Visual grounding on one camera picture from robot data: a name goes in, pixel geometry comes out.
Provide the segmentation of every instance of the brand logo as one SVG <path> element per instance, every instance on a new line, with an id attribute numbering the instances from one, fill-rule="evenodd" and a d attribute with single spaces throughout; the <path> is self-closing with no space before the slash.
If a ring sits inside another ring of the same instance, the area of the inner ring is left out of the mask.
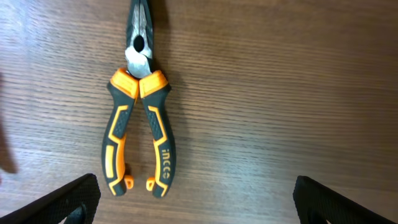
<path id="1" fill-rule="evenodd" d="M 163 159 L 163 178 L 168 179 L 170 178 L 170 151 L 169 149 L 162 150 L 162 159 Z"/>

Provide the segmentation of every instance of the pliers head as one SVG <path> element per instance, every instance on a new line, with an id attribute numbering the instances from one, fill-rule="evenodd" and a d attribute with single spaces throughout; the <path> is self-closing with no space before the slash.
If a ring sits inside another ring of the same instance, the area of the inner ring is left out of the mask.
<path id="1" fill-rule="evenodd" d="M 127 68 L 136 78 L 152 74 L 154 31 L 146 0 L 132 0 L 126 28 Z"/>

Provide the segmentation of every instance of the hand tool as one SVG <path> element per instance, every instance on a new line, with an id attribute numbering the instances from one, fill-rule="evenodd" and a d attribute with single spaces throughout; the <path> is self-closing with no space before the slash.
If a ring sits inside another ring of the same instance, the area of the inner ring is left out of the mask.
<path id="1" fill-rule="evenodd" d="M 126 28 L 127 69 L 119 68 L 108 83 L 114 106 L 102 145 L 102 167 L 105 180 L 115 196 L 131 189 L 134 179 L 125 174 L 124 143 L 126 126 L 138 94 L 154 137 L 155 177 L 147 180 L 153 196 L 164 197 L 175 172 L 175 143 L 165 100 L 171 87 L 161 71 L 152 72 L 154 32 L 146 0 L 132 0 Z"/>

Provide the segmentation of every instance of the pliers handle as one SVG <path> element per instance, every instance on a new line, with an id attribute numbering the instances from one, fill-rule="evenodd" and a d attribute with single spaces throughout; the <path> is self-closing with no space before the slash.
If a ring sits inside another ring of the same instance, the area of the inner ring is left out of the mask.
<path id="1" fill-rule="evenodd" d="M 108 83 L 114 106 L 106 127 L 102 145 L 102 167 L 105 180 L 115 196 L 134 186 L 134 179 L 125 175 L 124 143 L 126 126 L 132 108 L 140 94 L 154 137 L 155 177 L 147 180 L 147 190 L 155 197 L 166 196 L 175 173 L 175 142 L 165 110 L 165 100 L 171 86 L 161 71 L 143 79 L 135 79 L 120 68 Z"/>

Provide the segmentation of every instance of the wooden table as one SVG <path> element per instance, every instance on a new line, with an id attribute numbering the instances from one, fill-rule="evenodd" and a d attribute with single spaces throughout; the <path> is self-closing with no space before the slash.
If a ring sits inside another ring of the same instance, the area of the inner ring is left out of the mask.
<path id="1" fill-rule="evenodd" d="M 395 0 L 153 1 L 177 144 L 162 200 L 145 187 L 155 154 L 140 101 L 134 188 L 113 197 L 101 170 L 129 4 L 1 1 L 0 216 L 94 173 L 95 223 L 298 223 L 307 175 L 398 222 Z"/>

